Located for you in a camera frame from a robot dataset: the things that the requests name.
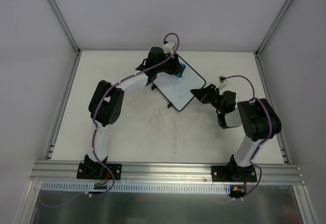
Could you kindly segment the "blue whiteboard eraser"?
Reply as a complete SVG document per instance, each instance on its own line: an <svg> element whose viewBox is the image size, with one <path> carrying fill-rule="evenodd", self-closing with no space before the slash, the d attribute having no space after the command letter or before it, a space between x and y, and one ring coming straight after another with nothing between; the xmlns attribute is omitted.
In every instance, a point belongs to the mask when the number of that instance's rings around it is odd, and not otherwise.
<svg viewBox="0 0 326 224"><path fill-rule="evenodd" d="M185 70L185 64L180 63L179 66L177 67L177 73L175 74L176 77L181 77L183 72Z"/></svg>

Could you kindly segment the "black framed whiteboard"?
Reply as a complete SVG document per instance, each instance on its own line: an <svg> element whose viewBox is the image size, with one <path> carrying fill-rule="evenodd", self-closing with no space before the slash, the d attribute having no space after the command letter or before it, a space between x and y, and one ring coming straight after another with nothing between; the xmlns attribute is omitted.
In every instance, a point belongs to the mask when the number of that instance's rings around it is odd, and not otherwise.
<svg viewBox="0 0 326 224"><path fill-rule="evenodd" d="M165 97L167 108L182 111L194 98L191 90L204 88L206 80L182 57L178 58L184 68L183 73L177 76L159 73L151 90L158 90Z"/></svg>

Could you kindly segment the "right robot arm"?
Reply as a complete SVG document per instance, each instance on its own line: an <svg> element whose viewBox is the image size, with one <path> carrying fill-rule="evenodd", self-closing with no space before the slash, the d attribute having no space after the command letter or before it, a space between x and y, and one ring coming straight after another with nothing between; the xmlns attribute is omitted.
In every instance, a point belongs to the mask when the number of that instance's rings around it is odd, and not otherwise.
<svg viewBox="0 0 326 224"><path fill-rule="evenodd" d="M257 182L253 160L265 142L281 132L282 124L266 99L236 102L236 93L210 84L191 93L203 104L216 109L218 124L223 129L242 127L245 136L238 150L224 166L212 166L213 182Z"/></svg>

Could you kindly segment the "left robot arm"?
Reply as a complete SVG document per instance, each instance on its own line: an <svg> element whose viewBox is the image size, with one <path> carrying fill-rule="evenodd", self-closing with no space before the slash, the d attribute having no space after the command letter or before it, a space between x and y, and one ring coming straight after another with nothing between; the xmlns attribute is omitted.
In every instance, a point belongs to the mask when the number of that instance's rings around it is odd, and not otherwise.
<svg viewBox="0 0 326 224"><path fill-rule="evenodd" d="M179 62L176 52L164 53L152 47L142 63L130 75L115 84L102 80L98 83L88 110L94 124L92 146L84 158L83 173L100 179L109 174L107 161L108 129L120 116L125 92L146 87L159 73L180 77L185 65Z"/></svg>

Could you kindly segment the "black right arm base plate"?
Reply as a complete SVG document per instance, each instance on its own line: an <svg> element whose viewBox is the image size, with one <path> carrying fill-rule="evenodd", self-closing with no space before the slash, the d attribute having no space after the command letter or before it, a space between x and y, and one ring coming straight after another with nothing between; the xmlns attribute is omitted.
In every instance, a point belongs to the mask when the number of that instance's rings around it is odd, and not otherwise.
<svg viewBox="0 0 326 224"><path fill-rule="evenodd" d="M214 165L211 167L211 177L213 182L257 182L253 166L236 166L232 169L229 165Z"/></svg>

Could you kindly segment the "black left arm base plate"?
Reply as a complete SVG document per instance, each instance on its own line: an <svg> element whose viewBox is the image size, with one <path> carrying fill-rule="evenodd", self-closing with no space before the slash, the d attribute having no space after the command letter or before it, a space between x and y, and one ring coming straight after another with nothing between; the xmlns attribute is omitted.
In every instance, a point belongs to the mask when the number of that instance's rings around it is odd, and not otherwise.
<svg viewBox="0 0 326 224"><path fill-rule="evenodd" d="M91 162L90 164L86 164L81 162L78 165L76 178L83 180L104 180L109 171L107 168L111 170L110 175L108 176L109 180L112 180L112 176L114 176L115 180L121 179L122 165L116 163L106 163L106 167L104 167L99 162Z"/></svg>

